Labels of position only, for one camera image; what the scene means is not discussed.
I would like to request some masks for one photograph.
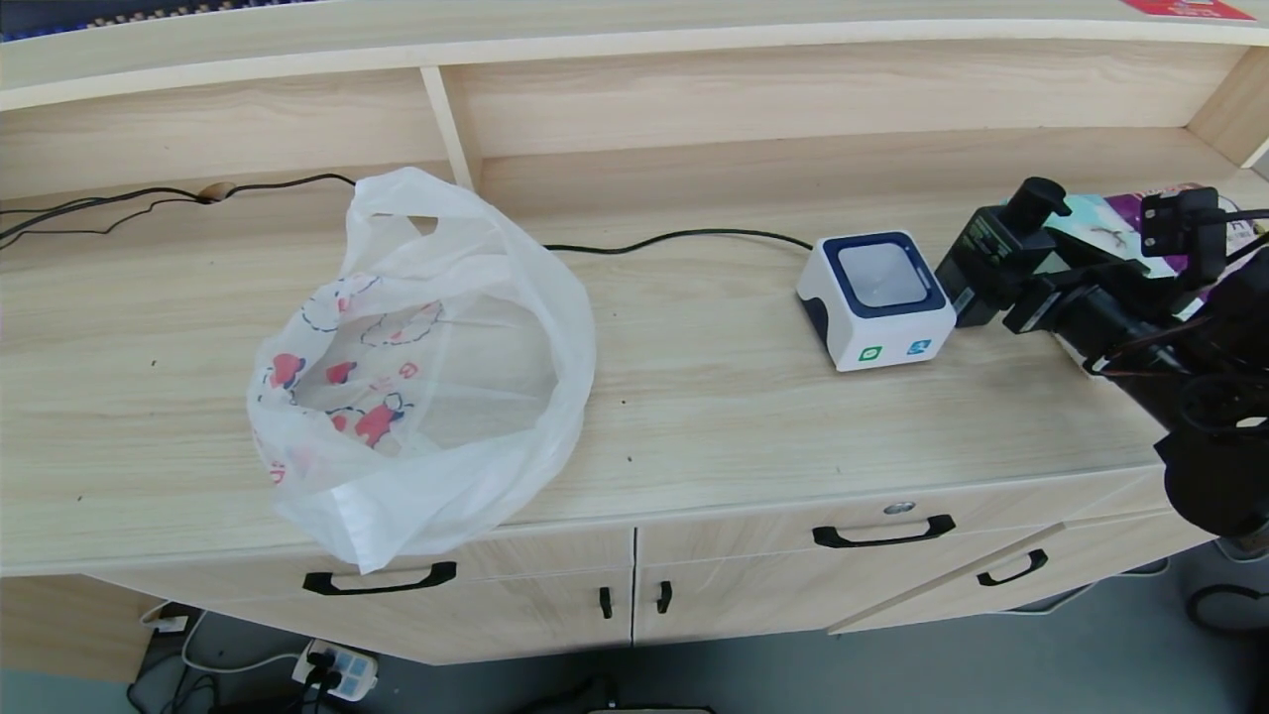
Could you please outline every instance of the wood grain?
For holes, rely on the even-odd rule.
[[[821,630],[1038,530],[641,568],[634,644]],[[662,581],[674,590],[664,615]]]
[[[467,88],[453,67],[420,67],[420,72],[449,156],[449,167],[454,171],[454,181],[476,190],[480,188],[485,156],[476,137]]]
[[[1164,491],[1162,469],[1159,469],[1080,511],[1075,517],[1080,520],[1103,519],[1165,509],[1171,509],[1171,505],[1167,502],[1167,492]]]
[[[85,576],[0,580],[5,670],[131,682],[152,630],[138,620],[157,599]]]
[[[736,555],[759,555],[820,549],[811,531],[832,526],[848,540],[867,542],[916,536],[929,530],[931,516],[952,516],[956,529],[945,536],[1015,526],[1049,526],[1104,496],[1142,478],[1162,473],[1162,467],[1128,469],[1113,474],[1047,478],[948,491],[895,492],[843,505],[821,505],[731,519],[694,520],[638,529],[641,566],[684,563]],[[887,515],[896,503],[914,509]],[[888,550],[878,547],[877,550]]]
[[[334,573],[341,581],[336,585],[343,588],[398,586],[426,577],[431,564],[443,561],[456,563],[454,583],[632,567],[633,545],[633,531],[624,529],[480,540],[444,555],[400,557],[383,571],[368,576],[358,576],[355,566],[329,555],[194,562],[90,574],[178,602],[209,604],[259,597],[321,597],[302,590],[305,576],[315,572]]]
[[[428,665],[617,647],[631,638],[633,569],[449,583],[390,595],[208,604],[242,620]],[[609,588],[613,618],[599,607]]]
[[[1269,0],[1239,6],[1269,18]],[[211,13],[5,43],[0,108],[251,79],[744,47],[912,39],[1269,44],[1245,22],[1175,22],[1107,0],[341,3]]]
[[[937,261],[976,207],[1032,174],[1099,193],[1197,180],[1269,204],[1269,183],[1184,129],[496,159],[485,193],[544,242],[906,227]],[[5,572],[315,552],[273,514],[242,392],[260,340],[336,273],[346,205],[346,186],[313,184],[4,251]],[[565,260],[595,312],[595,386],[569,465],[504,534],[1157,464],[1161,430],[1042,334],[989,325],[926,365],[838,375],[793,298],[806,257],[789,246],[693,237]]]
[[[418,71],[395,70],[6,112],[0,156],[0,198],[14,198],[447,155]]]
[[[829,634],[1019,607],[1131,571],[1212,538],[1180,516],[1166,512],[1109,523],[1077,521],[1060,525],[849,618],[830,629]],[[992,573],[999,580],[1022,572],[1025,566],[1020,561],[1037,548],[1048,555],[1048,563],[1043,568],[996,587],[982,587],[978,583],[978,573]]]
[[[487,156],[978,128],[1179,127],[1240,47],[904,42],[461,68]]]
[[[1246,51],[1189,129],[1242,167],[1269,151],[1269,48]]]

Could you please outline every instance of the drawer handle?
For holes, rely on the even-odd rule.
[[[376,595],[381,592],[409,592],[411,590],[425,590],[443,586],[454,580],[458,574],[458,564],[453,561],[434,563],[426,578],[416,583],[390,587],[367,587],[360,590],[340,590],[335,587],[335,573],[308,573],[305,576],[305,590],[317,595]]]
[[[599,588],[599,609],[604,611],[604,619],[613,619],[613,591],[602,587]]]
[[[671,600],[674,600],[674,586],[670,581],[661,581],[661,597],[656,599],[656,614],[665,615],[670,610]]]
[[[926,519],[929,529],[921,534],[907,538],[891,538],[886,540],[846,540],[838,534],[838,529],[832,526],[820,526],[811,531],[815,538],[816,545],[822,545],[824,548],[872,548],[874,545],[898,545],[901,543],[916,543],[920,540],[934,540],[940,535],[947,535],[953,529],[956,529],[956,521],[952,516],[943,514],[940,516],[930,516]]]
[[[1003,581],[992,578],[991,573],[978,573],[978,585],[982,587],[996,587],[996,586],[1003,586],[1005,583],[1011,583],[1023,576],[1029,576],[1036,571],[1039,571],[1048,563],[1048,554],[1046,554],[1044,550],[1039,548],[1028,553],[1027,557],[1030,558],[1032,562],[1030,566],[1027,566],[1027,569],[1023,571],[1022,573],[1018,573],[1016,576],[1010,576]]]

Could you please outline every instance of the gray floor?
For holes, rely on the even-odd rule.
[[[1213,582],[1269,590],[1269,561],[1235,566],[1202,547],[1175,558],[1157,578],[1104,581],[1044,618],[985,615],[840,638],[806,633],[458,667],[382,658],[378,687],[348,710],[509,714],[608,671],[621,684],[623,703],[709,705],[720,714],[1242,714],[1258,676],[1255,653],[1197,630],[1183,614],[1185,595]],[[1261,618],[1226,609],[1223,616],[1269,621],[1269,611]],[[212,618],[198,633],[194,654],[233,666],[298,651],[305,642]],[[170,661],[142,682],[137,694],[147,713],[159,714],[179,671]],[[280,663],[225,676],[222,698],[286,692],[294,686],[288,673],[289,665]],[[4,714],[132,711],[122,687],[14,672],[5,673],[0,696]],[[206,699],[192,699],[181,711],[202,714],[207,706]],[[572,714],[581,706],[552,711]]]

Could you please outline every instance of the white scanner box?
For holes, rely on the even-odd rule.
[[[956,326],[905,231],[820,240],[797,294],[839,373],[931,360]]]

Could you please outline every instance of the white plastic bag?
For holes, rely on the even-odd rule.
[[[558,257],[419,169],[357,181],[346,227],[339,279],[256,354],[247,416],[277,511],[368,573],[489,531],[563,468],[595,322]]]

